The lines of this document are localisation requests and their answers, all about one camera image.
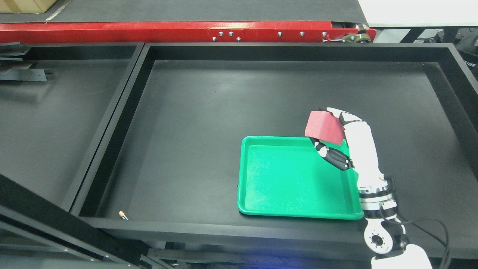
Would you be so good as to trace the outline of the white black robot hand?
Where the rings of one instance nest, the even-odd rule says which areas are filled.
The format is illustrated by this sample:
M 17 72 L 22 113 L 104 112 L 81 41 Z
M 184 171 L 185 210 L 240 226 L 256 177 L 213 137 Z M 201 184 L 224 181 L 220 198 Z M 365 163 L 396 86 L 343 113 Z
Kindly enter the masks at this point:
M 388 189 L 379 170 L 378 155 L 370 126 L 362 118 L 341 109 L 327 107 L 344 127 L 345 139 L 335 145 L 309 138 L 319 156 L 339 170 L 355 170 L 357 188 L 362 194 L 374 194 Z

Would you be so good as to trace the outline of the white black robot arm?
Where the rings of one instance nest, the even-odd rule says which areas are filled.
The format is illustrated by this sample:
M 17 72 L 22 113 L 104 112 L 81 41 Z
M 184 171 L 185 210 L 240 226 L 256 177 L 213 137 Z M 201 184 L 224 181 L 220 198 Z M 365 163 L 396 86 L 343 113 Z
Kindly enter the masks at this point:
M 364 241 L 375 253 L 370 261 L 373 269 L 431 269 L 432 264 L 425 250 L 409 241 L 405 228 L 407 224 L 418 228 L 418 223 L 425 221 L 436 222 L 442 226 L 444 239 L 426 231 L 425 228 L 420 229 L 442 244 L 444 253 L 439 268 L 449 268 L 452 262 L 450 238 L 443 222 L 434 218 L 401 220 L 394 197 L 393 181 L 384 178 L 383 175 L 368 181 L 359 177 L 357 189 L 367 222 Z

